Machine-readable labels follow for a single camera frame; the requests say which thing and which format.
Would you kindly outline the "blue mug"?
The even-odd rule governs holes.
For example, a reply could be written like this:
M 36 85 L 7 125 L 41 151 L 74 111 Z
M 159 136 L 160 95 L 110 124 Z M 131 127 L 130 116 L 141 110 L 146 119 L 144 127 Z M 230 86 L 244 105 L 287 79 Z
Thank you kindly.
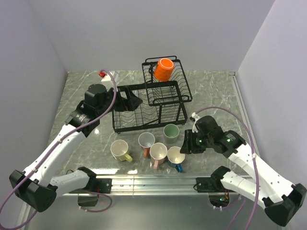
M 167 152 L 168 165 L 175 168 L 178 173 L 183 172 L 182 162 L 185 160 L 185 154 L 180 152 L 180 147 L 173 146 Z

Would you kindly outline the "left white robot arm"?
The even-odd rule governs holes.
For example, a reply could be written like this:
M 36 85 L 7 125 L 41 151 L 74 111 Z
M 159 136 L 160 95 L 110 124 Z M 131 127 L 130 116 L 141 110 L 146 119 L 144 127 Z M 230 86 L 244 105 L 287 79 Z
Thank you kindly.
M 92 84 L 84 99 L 70 113 L 58 136 L 44 152 L 22 172 L 15 170 L 9 180 L 18 198 L 38 212 L 47 210 L 59 196 L 82 189 L 98 192 L 101 189 L 96 174 L 80 167 L 73 173 L 54 177 L 62 162 L 74 152 L 109 112 L 135 111 L 143 100 L 133 93 L 131 85 L 110 88 Z

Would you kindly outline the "orange mug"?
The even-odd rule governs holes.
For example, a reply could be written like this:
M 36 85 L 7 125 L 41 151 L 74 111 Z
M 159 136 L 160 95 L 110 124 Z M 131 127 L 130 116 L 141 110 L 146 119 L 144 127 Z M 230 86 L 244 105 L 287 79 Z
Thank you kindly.
M 168 58 L 161 58 L 158 63 L 157 66 L 154 70 L 154 77 L 159 80 L 159 81 L 169 81 L 172 72 L 174 70 L 175 64 L 172 60 L 168 59 Z

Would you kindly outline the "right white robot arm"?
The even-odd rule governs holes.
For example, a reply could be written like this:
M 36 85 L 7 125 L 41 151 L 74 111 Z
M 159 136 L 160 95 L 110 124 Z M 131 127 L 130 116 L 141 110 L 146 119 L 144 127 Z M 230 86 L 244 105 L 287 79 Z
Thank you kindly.
M 220 166 L 211 174 L 211 184 L 205 185 L 197 178 L 198 192 L 237 192 L 255 201 L 275 224 L 285 227 L 302 207 L 307 189 L 282 177 L 235 131 L 223 131 L 212 116 L 200 117 L 193 113 L 192 129 L 185 130 L 182 154 L 199 154 L 213 149 L 244 170 L 251 179 Z

